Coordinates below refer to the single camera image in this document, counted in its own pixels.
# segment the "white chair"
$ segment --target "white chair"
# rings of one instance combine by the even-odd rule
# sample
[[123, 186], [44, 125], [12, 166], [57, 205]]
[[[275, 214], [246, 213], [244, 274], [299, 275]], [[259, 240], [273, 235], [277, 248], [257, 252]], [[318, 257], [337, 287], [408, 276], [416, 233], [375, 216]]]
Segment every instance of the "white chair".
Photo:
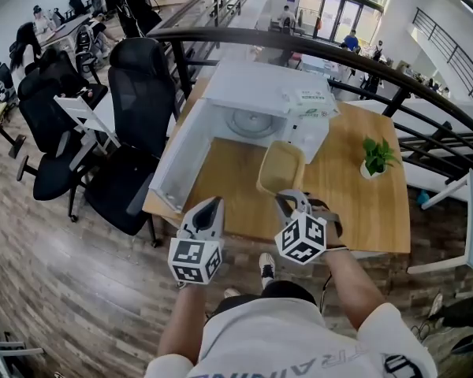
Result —
[[[0, 342], [1, 347], [25, 347], [23, 342]], [[42, 354], [44, 349], [23, 349], [23, 350], [0, 350], [0, 375], [5, 378], [13, 378], [15, 376], [22, 376], [20, 372], [15, 371], [13, 375], [7, 368], [5, 357], [19, 357], [19, 356], [31, 356], [34, 354]]]
[[54, 100], [59, 104], [61, 108], [77, 123], [77, 125], [84, 130], [84, 133], [88, 135], [94, 135], [97, 132], [104, 132], [107, 134], [108, 139], [101, 146], [98, 144], [98, 148], [107, 154], [106, 148], [109, 143], [112, 142], [116, 147], [120, 147], [121, 144], [117, 141], [115, 134], [116, 127], [114, 123], [114, 107], [112, 106], [112, 98], [110, 94], [96, 106], [95, 110], [91, 110], [88, 104], [82, 99], [77, 98], [62, 98], [54, 97]]

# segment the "glass door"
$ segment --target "glass door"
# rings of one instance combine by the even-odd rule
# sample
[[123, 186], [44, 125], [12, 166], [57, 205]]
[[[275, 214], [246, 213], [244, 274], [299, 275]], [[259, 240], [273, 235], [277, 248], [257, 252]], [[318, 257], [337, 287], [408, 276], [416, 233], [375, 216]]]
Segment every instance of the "glass door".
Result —
[[333, 29], [337, 23], [338, 11], [342, 0], [325, 0], [321, 15], [321, 29], [317, 32], [317, 37], [331, 40]]
[[338, 21], [337, 30], [333, 39], [334, 42], [344, 42], [345, 36], [347, 36], [354, 28], [357, 13], [359, 12], [360, 8], [360, 4], [350, 2], [349, 0], [344, 0], [342, 13], [340, 16], [340, 20]]

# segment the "plastic food container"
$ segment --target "plastic food container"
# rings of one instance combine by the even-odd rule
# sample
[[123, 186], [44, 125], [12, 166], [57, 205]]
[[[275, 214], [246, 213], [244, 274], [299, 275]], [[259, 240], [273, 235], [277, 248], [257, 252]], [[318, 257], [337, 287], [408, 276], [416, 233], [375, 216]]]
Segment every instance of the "plastic food container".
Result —
[[305, 171], [305, 154], [292, 144], [274, 141], [268, 147], [256, 187], [275, 196], [284, 189], [301, 189]]

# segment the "shoe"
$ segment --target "shoe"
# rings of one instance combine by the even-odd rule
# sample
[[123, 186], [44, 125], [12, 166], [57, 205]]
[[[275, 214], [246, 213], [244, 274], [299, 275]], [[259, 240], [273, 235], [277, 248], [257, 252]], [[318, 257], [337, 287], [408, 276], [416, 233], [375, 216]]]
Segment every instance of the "shoe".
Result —
[[261, 254], [259, 257], [259, 270], [261, 271], [261, 283], [263, 290], [266, 286], [275, 280], [275, 261], [274, 258], [268, 254]]
[[235, 288], [226, 288], [224, 290], [224, 298], [238, 297], [239, 295], [241, 295], [241, 293]]

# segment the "microwave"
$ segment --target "microwave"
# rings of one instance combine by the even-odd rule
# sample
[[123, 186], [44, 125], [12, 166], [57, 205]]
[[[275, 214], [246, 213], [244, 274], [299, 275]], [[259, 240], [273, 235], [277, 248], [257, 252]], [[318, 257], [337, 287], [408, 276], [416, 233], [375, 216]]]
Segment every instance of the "microwave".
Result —
[[181, 213], [215, 138], [263, 147], [286, 141], [299, 147], [310, 163], [328, 134], [329, 121], [290, 110], [289, 97], [297, 90], [321, 91], [325, 107], [337, 108], [322, 75], [221, 61], [163, 154], [149, 189]]

